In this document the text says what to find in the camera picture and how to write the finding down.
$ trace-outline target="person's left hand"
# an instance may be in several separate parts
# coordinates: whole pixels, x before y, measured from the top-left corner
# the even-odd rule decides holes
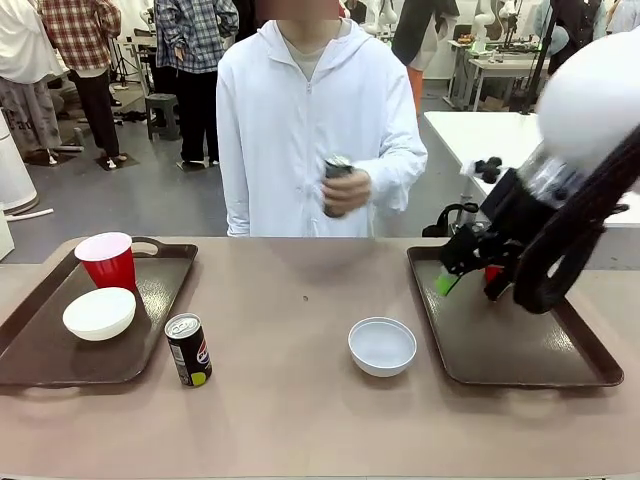
[[[325,178],[322,183],[324,203],[338,215],[364,207],[371,198],[371,177],[364,170],[354,170],[341,178]]]

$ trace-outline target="black pole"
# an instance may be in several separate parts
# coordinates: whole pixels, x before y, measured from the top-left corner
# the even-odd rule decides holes
[[[536,63],[536,69],[533,72],[531,81],[529,82],[529,89],[527,90],[527,98],[522,105],[521,113],[523,115],[529,115],[531,113],[531,104],[533,99],[538,93],[538,86],[540,86],[540,78],[542,77],[542,67],[544,67],[544,61],[547,58],[547,52],[549,51],[549,45],[551,44],[551,36],[553,35],[553,28],[556,26],[558,20],[558,9],[551,7],[551,18],[549,19],[549,26],[547,32],[542,39],[542,48],[539,52],[538,63]]]

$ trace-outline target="pepsi logo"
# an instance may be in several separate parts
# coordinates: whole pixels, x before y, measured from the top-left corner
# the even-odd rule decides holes
[[[202,340],[202,345],[198,349],[198,355],[196,356],[198,363],[206,365],[209,363],[209,351],[207,350],[207,341]]]

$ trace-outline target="white bowl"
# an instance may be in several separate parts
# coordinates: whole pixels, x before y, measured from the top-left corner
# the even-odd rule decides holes
[[[74,335],[98,342],[120,335],[136,313],[136,297],[124,288],[101,288],[77,298],[62,315]]]
[[[353,361],[374,377],[393,377],[413,361],[416,337],[402,323],[390,318],[367,318],[349,332]]]

